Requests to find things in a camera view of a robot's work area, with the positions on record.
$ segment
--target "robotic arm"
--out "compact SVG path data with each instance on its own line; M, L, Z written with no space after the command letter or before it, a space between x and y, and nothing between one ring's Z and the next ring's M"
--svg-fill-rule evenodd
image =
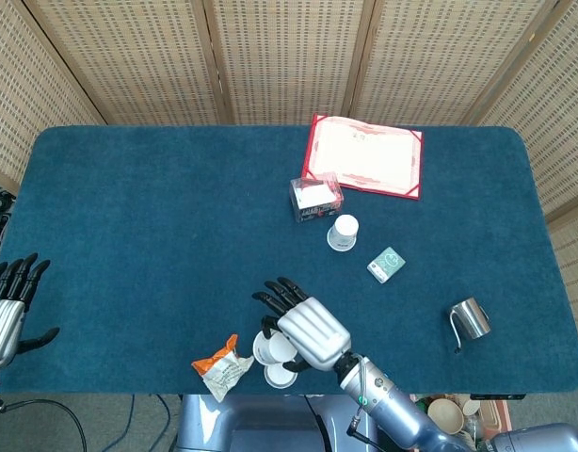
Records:
M266 337L270 330L281 331L304 361L285 363L287 370L298 372L308 367L334 370L340 387L358 403L347 434L366 442L358 433L359 414L367 412L403 449L422 452L470 452L459 438L444 433L401 392L368 358L351 350L350 333L314 297L309 297L286 278L266 282L276 297L266 292L253 294L279 317L265 316ZM489 452L578 452L578 430L565 424L525 428L502 433L485 441Z

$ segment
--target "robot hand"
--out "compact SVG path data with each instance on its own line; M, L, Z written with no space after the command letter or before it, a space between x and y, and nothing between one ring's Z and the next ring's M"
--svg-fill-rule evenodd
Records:
M329 371L351 348L349 331L320 301L309 297L294 282L280 277L278 282L266 281L265 286L275 293L256 292L252 296L268 306L279 317L265 316L263 331L270 338L270 330L281 331L305 361L285 363L284 367L299 372L308 367Z
M7 366L15 355L45 346L59 333L59 328L52 328L40 338L19 340L25 313L42 273L51 263L42 261L32 268L37 259L38 255L33 253L10 265L0 264L0 368Z

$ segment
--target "blue carpet surface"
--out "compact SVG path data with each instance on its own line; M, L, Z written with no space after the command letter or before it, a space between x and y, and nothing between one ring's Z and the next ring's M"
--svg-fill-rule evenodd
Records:
M51 259L24 337L57 339L0 374L8 391L205 393L192 361L230 334L251 354L252 292L283 275L317 296L403 389L530 393L578 386L578 337L520 137L421 127L421 200L345 190L361 224L338 253L333 218L297 224L304 126L48 129L37 139L1 260ZM379 284L392 246L406 265ZM456 355L447 309L473 296L492 332ZM255 364L233 390L273 393ZM338 393L332 373L292 394Z

